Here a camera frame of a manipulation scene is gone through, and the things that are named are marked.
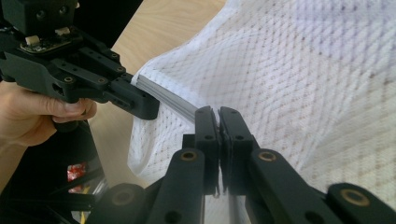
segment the cloth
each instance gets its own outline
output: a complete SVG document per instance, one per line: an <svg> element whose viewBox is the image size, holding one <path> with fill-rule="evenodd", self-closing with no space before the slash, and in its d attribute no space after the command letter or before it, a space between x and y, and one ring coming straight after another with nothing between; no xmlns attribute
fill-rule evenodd
<svg viewBox="0 0 396 224"><path fill-rule="evenodd" d="M134 84L148 80L192 108L234 108L309 185L357 184L395 209L395 12L389 0L229 0ZM134 119L128 159L148 182L193 133L192 120L159 99L156 120Z"/></svg>

